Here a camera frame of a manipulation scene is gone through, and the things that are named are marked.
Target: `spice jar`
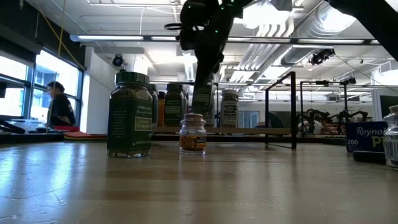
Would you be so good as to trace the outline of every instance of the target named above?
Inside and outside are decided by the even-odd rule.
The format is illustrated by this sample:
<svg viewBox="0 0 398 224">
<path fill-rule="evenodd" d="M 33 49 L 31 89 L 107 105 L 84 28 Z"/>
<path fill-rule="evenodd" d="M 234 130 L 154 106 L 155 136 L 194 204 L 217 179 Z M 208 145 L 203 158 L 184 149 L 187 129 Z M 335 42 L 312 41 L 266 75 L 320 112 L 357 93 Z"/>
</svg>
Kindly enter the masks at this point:
<svg viewBox="0 0 398 224">
<path fill-rule="evenodd" d="M 210 107 L 207 114 L 203 116 L 206 121 L 205 127 L 214 128 L 214 94 L 210 100 Z"/>
<path fill-rule="evenodd" d="M 387 166 L 398 169 L 398 105 L 389 109 L 390 114 L 383 118 L 388 124 L 388 128 L 384 131 L 384 152 Z"/>
<path fill-rule="evenodd" d="M 238 93 L 236 90 L 223 90 L 221 93 L 221 127 L 237 128 L 238 127 Z"/>
<path fill-rule="evenodd" d="M 158 117 L 157 117 L 157 125 L 159 127 L 164 126 L 164 96 L 165 93 L 160 91 L 158 96 Z"/>
<path fill-rule="evenodd" d="M 116 89 L 109 101 L 109 157 L 148 156 L 152 132 L 152 97 L 149 77 L 136 72 L 116 74 Z"/>
<path fill-rule="evenodd" d="M 152 96 L 152 127 L 157 126 L 157 117 L 158 117 L 158 99 L 156 93 L 156 85 L 149 84 L 149 93 Z"/>
<path fill-rule="evenodd" d="M 164 124 L 168 127 L 179 127 L 185 112 L 185 96 L 182 93 L 182 85 L 167 84 L 165 96 Z"/>
<path fill-rule="evenodd" d="M 189 113 L 181 121 L 180 153 L 204 155 L 206 149 L 205 121 L 201 114 Z"/>
</svg>

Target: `glass jar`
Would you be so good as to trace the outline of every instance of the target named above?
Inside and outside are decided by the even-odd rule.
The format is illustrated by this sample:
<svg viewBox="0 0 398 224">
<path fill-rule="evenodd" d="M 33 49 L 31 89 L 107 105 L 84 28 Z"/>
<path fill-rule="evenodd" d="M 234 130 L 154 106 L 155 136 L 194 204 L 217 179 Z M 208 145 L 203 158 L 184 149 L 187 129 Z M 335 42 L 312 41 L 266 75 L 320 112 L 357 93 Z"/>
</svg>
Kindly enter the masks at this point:
<svg viewBox="0 0 398 224">
<path fill-rule="evenodd" d="M 223 90 L 221 93 L 221 127 L 237 128 L 239 124 L 239 98 L 236 90 Z"/>
<path fill-rule="evenodd" d="M 160 91 L 159 92 L 159 96 L 158 96 L 158 117 L 157 117 L 157 125 L 159 127 L 163 127 L 164 126 L 164 96 L 165 93 Z"/>
<path fill-rule="evenodd" d="M 150 153 L 152 97 L 149 77 L 136 72 L 116 74 L 109 101 L 107 155 L 143 157 Z"/>
<path fill-rule="evenodd" d="M 204 155 L 206 149 L 205 121 L 201 114 L 189 113 L 181 121 L 180 153 Z"/>
<path fill-rule="evenodd" d="M 156 85 L 149 84 L 149 93 L 152 96 L 152 127 L 157 126 L 157 117 L 158 117 L 158 99 L 157 99 L 157 90 Z"/>
<path fill-rule="evenodd" d="M 168 127 L 179 127 L 185 112 L 185 96 L 182 93 L 182 85 L 176 83 L 167 84 L 165 96 L 164 124 Z"/>
<path fill-rule="evenodd" d="M 388 124 L 388 128 L 384 131 L 384 152 L 387 166 L 398 169 L 398 105 L 389 109 L 390 114 L 383 118 Z"/>
</svg>

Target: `window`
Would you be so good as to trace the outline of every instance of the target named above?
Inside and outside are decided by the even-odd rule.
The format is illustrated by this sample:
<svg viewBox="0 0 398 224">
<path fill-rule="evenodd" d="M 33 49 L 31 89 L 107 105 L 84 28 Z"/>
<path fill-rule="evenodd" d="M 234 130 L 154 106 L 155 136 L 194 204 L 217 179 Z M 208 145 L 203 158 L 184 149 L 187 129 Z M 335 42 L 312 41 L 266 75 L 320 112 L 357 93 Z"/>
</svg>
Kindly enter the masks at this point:
<svg viewBox="0 0 398 224">
<path fill-rule="evenodd" d="M 33 90 L 32 109 L 30 116 L 39 121 L 47 122 L 47 112 L 51 103 L 51 97 L 42 90 Z"/>
<path fill-rule="evenodd" d="M 0 73 L 21 80 L 26 79 L 27 66 L 23 63 L 0 56 Z"/>
<path fill-rule="evenodd" d="M 23 88 L 7 88 L 6 97 L 0 98 L 0 114 L 7 116 L 22 116 L 22 105 L 24 103 Z"/>
<path fill-rule="evenodd" d="M 65 93 L 76 96 L 78 88 L 79 71 L 77 68 L 58 60 L 45 51 L 36 57 L 35 83 L 46 86 L 54 81 L 60 82 L 65 87 Z"/>
</svg>

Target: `wire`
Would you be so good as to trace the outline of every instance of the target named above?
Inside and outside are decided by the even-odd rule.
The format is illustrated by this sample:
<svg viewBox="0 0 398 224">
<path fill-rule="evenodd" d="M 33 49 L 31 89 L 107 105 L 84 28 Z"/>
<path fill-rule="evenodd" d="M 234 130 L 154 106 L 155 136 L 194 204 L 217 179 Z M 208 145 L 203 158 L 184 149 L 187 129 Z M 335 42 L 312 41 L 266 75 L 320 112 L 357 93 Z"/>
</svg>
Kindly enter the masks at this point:
<svg viewBox="0 0 398 224">
<path fill-rule="evenodd" d="M 369 76 L 369 75 L 367 75 L 367 74 L 365 74 L 365 73 L 359 71 L 357 68 L 355 68 L 355 67 L 353 67 L 352 65 L 350 65 L 347 61 L 343 60 L 343 59 L 342 59 L 341 57 L 339 57 L 337 54 L 335 54 L 335 56 L 336 56 L 337 58 L 339 58 L 342 62 L 344 62 L 345 64 L 347 64 L 348 66 L 350 66 L 352 69 L 356 70 L 357 72 L 359 72 L 360 74 L 364 75 L 365 77 L 368 77 L 370 80 L 376 82 L 376 83 L 379 84 L 380 86 L 383 86 L 384 88 L 387 88 L 387 89 L 389 89 L 389 90 L 392 90 L 392 91 L 398 93 L 397 90 L 395 90 L 395 89 L 393 89 L 393 88 L 390 88 L 390 87 L 388 87 L 388 86 L 385 86 L 385 85 L 383 85 L 382 83 L 380 83 L 379 81 L 373 79 L 372 76 Z"/>
<path fill-rule="evenodd" d="M 35 3 L 36 3 L 37 8 L 39 9 L 41 15 L 43 16 L 44 20 L 46 21 L 47 25 L 49 25 L 49 27 L 50 27 L 51 31 L 53 32 L 53 34 L 54 34 L 54 35 L 56 36 L 56 38 L 60 41 L 60 43 L 62 44 L 62 47 L 67 51 L 68 55 L 69 55 L 69 56 L 73 59 L 73 61 L 80 67 L 80 69 L 82 69 L 83 71 L 85 71 L 86 74 L 87 74 L 90 78 L 92 78 L 93 80 L 97 81 L 100 85 L 102 85 L 103 87 L 105 87 L 105 88 L 107 88 L 107 89 L 113 91 L 113 89 L 110 89 L 110 88 L 107 87 L 105 84 L 101 83 L 101 82 L 98 81 L 95 77 L 93 77 L 92 75 L 90 75 L 90 74 L 87 72 L 87 69 L 86 69 L 84 66 L 82 66 L 82 65 L 78 62 L 78 60 L 77 60 L 77 59 L 72 55 L 72 53 L 69 51 L 68 47 L 62 42 L 61 38 L 58 36 L 58 34 L 56 33 L 56 31 L 55 31 L 54 28 L 52 27 L 50 21 L 49 21 L 49 20 L 47 19 L 47 17 L 44 15 L 44 12 L 43 12 L 42 8 L 39 6 L 37 0 L 34 0 L 34 1 L 35 1 Z"/>
</svg>

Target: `security camera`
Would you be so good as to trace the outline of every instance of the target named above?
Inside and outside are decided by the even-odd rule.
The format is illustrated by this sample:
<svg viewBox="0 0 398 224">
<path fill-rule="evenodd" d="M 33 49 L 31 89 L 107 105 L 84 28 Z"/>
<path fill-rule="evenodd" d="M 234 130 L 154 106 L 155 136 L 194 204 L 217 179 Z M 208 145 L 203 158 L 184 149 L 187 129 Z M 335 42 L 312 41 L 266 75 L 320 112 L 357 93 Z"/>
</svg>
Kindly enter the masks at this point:
<svg viewBox="0 0 398 224">
<path fill-rule="evenodd" d="M 124 62 L 124 60 L 123 60 L 123 55 L 122 55 L 122 54 L 116 54 L 116 55 L 114 56 L 114 59 L 113 59 L 113 61 L 112 61 L 112 64 L 113 64 L 115 67 L 120 67 L 120 66 L 123 65 L 123 62 Z"/>
</svg>

